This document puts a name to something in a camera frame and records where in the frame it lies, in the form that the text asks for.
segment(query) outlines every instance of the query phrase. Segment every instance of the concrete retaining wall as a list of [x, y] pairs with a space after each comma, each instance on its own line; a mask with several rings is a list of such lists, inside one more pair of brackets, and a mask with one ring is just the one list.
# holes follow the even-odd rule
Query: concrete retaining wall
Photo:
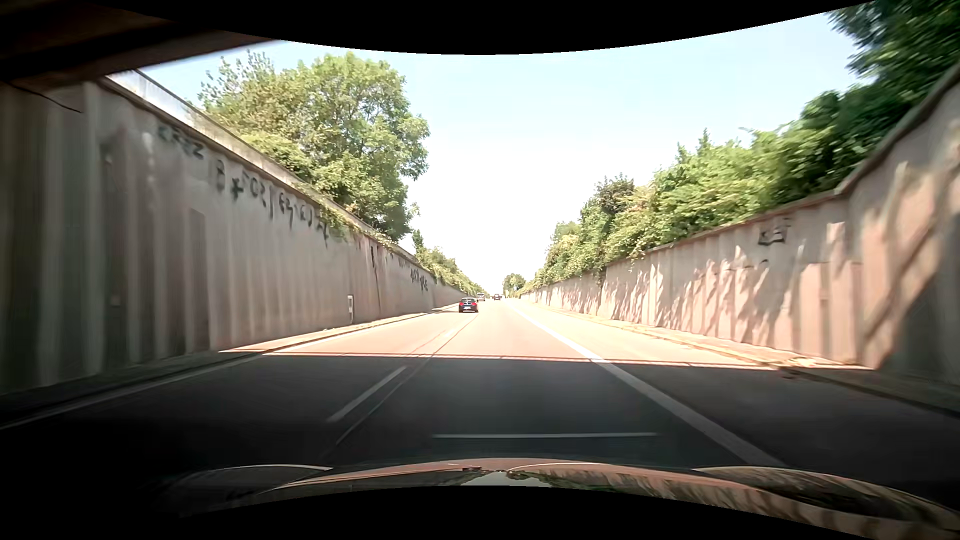
[[958, 82], [832, 192], [522, 297], [960, 383]]
[[463, 296], [164, 92], [0, 85], [0, 392]]

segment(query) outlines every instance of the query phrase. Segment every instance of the blue sky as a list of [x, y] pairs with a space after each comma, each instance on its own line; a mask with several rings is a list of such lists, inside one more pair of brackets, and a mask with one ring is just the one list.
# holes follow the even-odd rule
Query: blue sky
[[[272, 42], [252, 47], [277, 68], [346, 49]], [[410, 184], [413, 227], [490, 292], [542, 265], [558, 221], [576, 219], [595, 183], [638, 184], [669, 165], [677, 143], [773, 129], [818, 93], [846, 88], [855, 47], [825, 15], [715, 36], [577, 53], [418, 55], [354, 50], [406, 77], [411, 110], [430, 125], [430, 168]], [[144, 71], [196, 101], [206, 71], [246, 49]], [[463, 215], [464, 203], [475, 203]], [[413, 251], [407, 236], [400, 241]]]

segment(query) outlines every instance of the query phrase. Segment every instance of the road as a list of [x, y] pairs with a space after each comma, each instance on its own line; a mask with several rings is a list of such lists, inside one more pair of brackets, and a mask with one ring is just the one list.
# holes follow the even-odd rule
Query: road
[[45, 497], [256, 463], [526, 456], [786, 466], [960, 506], [956, 418], [520, 300], [269, 353], [0, 431], [0, 444], [8, 482], [43, 483]]

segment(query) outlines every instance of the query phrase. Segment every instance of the foliage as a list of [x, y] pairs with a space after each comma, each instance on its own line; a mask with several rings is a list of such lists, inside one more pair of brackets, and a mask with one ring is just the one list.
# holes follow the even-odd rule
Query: foliage
[[509, 274], [503, 279], [503, 294], [510, 297], [516, 296], [516, 292], [523, 288], [527, 281], [519, 274]]
[[486, 293], [480, 285], [473, 282], [457, 266], [455, 258], [444, 255], [440, 248], [427, 248], [419, 230], [413, 232], [414, 247], [417, 249], [417, 261], [424, 270], [433, 274], [437, 281], [452, 286], [472, 296], [478, 292]]
[[634, 186], [605, 179], [576, 222], [558, 223], [546, 258], [524, 292], [774, 206], [836, 187], [960, 61], [960, 0], [876, 0], [831, 13], [861, 47], [849, 68], [864, 82], [808, 102], [795, 121], [745, 130], [749, 144], [714, 144], [704, 131], [693, 152]]
[[277, 71], [249, 53], [207, 75], [207, 114], [393, 241], [410, 232], [403, 179], [426, 171], [429, 129], [390, 65], [347, 53]]

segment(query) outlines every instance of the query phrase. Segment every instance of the car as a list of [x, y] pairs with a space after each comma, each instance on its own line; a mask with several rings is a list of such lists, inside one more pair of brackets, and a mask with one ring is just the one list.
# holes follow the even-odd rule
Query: car
[[470, 297], [461, 298], [461, 299], [460, 299], [460, 312], [463, 313], [464, 311], [473, 311], [473, 312], [475, 312], [475, 313], [479, 313], [479, 312], [480, 312], [480, 307], [479, 307], [479, 305], [477, 304], [477, 299], [475, 299], [475, 298], [470, 298]]

